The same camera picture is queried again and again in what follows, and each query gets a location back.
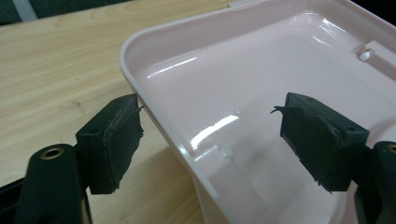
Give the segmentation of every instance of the table surface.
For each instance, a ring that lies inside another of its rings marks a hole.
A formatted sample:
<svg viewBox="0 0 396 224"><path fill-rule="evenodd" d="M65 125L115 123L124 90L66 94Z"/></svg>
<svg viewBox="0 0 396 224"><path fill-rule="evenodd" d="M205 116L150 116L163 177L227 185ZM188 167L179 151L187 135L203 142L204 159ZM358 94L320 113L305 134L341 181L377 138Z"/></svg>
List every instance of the table surface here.
<svg viewBox="0 0 396 224"><path fill-rule="evenodd" d="M134 92L120 46L144 28L227 7L227 0L136 0L0 27L0 186L29 158ZM187 169L145 112L145 136L111 195L90 195L93 223L204 223Z"/></svg>

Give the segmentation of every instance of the wood grain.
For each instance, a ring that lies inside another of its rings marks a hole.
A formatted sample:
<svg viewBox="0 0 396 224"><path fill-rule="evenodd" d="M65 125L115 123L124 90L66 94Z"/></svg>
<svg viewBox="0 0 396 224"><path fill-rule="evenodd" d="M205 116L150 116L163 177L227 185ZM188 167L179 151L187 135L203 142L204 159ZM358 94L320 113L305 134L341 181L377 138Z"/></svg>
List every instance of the wood grain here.
<svg viewBox="0 0 396 224"><path fill-rule="evenodd" d="M109 101L133 92L119 66L136 31L227 7L226 0L136 0L0 27L0 185L30 156L75 133ZM90 196L94 223L203 223L188 171L145 112L145 136L112 195Z"/></svg>

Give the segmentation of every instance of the plastic tray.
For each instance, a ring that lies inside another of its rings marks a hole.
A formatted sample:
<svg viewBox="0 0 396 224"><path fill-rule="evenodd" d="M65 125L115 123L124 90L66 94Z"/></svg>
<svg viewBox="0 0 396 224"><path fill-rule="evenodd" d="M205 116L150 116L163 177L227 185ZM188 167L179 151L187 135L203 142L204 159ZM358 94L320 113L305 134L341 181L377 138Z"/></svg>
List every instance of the plastic tray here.
<svg viewBox="0 0 396 224"><path fill-rule="evenodd" d="M396 140L396 30L345 0L268 0L154 27L121 69L191 172L206 223L356 223L279 136L287 92Z"/></svg>

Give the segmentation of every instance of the white plastic tray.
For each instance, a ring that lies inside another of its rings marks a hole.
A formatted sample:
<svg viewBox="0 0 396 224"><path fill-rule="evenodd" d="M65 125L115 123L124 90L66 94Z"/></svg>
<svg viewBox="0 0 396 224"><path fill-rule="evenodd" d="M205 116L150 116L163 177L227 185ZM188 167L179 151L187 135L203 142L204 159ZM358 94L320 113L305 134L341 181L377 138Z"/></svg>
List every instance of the white plastic tray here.
<svg viewBox="0 0 396 224"><path fill-rule="evenodd" d="M370 130L369 147L395 141L395 36L346 0L247 1L131 36L120 66L207 223L356 223L355 186L318 186L270 111L297 92Z"/></svg>

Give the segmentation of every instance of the wooden table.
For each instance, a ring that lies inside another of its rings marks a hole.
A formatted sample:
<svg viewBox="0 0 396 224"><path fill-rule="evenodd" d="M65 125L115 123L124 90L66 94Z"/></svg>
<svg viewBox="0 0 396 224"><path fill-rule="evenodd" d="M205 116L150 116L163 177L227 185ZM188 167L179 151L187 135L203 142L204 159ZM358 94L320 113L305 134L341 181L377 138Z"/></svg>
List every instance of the wooden table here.
<svg viewBox="0 0 396 224"><path fill-rule="evenodd" d="M227 7L228 0L136 0L0 27L0 185L31 155L75 133L109 101L133 92L120 46L144 28ZM145 136L111 195L90 195L94 223L203 223L188 171L145 112Z"/></svg>

